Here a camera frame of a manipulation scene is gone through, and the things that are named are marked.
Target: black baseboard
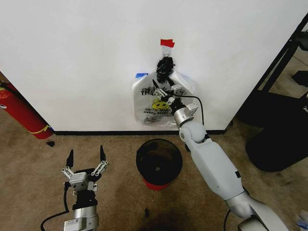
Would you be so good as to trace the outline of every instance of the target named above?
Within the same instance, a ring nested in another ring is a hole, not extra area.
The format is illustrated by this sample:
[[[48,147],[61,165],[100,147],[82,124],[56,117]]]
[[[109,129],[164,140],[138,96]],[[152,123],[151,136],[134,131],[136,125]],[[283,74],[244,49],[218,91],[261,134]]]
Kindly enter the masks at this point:
[[[209,135],[221,135],[226,130],[208,130]],[[54,131],[60,136],[115,136],[115,135],[178,135],[179,131]]]

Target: fire extinguisher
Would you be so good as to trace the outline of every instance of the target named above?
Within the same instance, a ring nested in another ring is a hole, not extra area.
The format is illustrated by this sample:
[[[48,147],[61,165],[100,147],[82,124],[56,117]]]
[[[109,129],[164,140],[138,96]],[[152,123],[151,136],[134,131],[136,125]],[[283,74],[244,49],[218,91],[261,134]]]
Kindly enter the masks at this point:
[[[52,135],[52,130],[11,84],[0,84],[0,107],[38,139]]]

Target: small black debris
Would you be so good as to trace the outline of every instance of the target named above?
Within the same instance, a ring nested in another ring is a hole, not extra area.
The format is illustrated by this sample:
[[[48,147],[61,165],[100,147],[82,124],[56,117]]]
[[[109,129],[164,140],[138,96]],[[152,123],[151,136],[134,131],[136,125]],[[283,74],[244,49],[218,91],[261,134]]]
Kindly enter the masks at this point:
[[[49,141],[49,142],[46,142],[47,143],[47,145],[49,145],[50,147],[53,147],[54,146],[54,141]]]
[[[146,208],[144,210],[144,215],[145,215],[146,218],[148,218],[150,216],[150,210]]]

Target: smiley face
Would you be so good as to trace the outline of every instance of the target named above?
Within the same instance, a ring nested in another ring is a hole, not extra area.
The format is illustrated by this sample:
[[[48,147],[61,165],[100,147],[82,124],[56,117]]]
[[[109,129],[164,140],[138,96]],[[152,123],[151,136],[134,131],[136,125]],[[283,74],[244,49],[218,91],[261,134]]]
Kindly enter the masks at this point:
[[[152,104],[152,108],[156,110],[164,110],[168,109],[169,105],[166,102],[155,100],[154,103]]]

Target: floor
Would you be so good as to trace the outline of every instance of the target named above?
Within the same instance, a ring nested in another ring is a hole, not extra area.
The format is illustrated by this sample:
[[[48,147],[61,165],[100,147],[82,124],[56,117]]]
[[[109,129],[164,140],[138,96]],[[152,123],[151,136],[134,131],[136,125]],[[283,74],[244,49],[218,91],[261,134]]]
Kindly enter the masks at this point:
[[[280,88],[278,93],[293,94],[294,97],[298,94],[294,90],[296,85],[290,83],[292,79],[284,81],[295,67],[303,67],[298,66],[304,65],[303,62],[297,60],[291,61],[293,67],[282,74],[272,90]],[[61,169],[70,150],[75,151],[75,170],[95,167],[101,144],[110,166],[98,182],[98,231],[222,230],[227,207],[208,189],[178,136],[53,135],[47,140],[37,140],[4,110],[0,110],[0,120],[0,231],[39,230],[46,217],[62,212],[66,178]],[[248,159],[245,144],[261,129],[237,118],[233,121],[233,126],[228,127],[224,135],[212,135],[211,138],[221,145],[238,168],[243,185],[251,195],[269,205],[289,230],[299,230],[296,216],[302,209],[308,210],[308,158],[282,172],[260,171]],[[153,138],[173,142],[183,157],[179,176],[158,192],[145,186],[135,164],[136,150]],[[46,141],[55,141],[55,146],[48,146]],[[74,200],[70,189],[70,209]],[[146,208],[150,211],[149,217],[145,217]],[[63,230],[64,221],[71,218],[70,213],[52,219],[45,224],[45,229]],[[227,230],[237,230],[241,221],[231,214]]]

